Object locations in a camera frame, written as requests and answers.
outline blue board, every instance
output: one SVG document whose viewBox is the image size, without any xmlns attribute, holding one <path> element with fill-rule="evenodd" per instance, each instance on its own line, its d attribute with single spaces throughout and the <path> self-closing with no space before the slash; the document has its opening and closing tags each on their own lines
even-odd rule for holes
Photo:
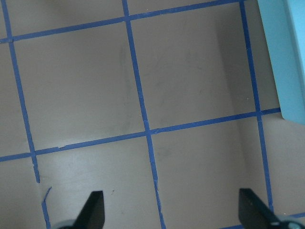
<svg viewBox="0 0 305 229">
<path fill-rule="evenodd" d="M 284 119 L 305 125 L 305 0 L 258 0 Z"/>
</svg>

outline floor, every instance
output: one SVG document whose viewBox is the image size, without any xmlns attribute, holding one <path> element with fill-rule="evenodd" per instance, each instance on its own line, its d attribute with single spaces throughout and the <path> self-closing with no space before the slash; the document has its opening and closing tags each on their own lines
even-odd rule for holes
<svg viewBox="0 0 305 229">
<path fill-rule="evenodd" d="M 305 223 L 256 0 L 1 0 L 0 228 L 242 228 L 238 189 Z"/>
</svg>

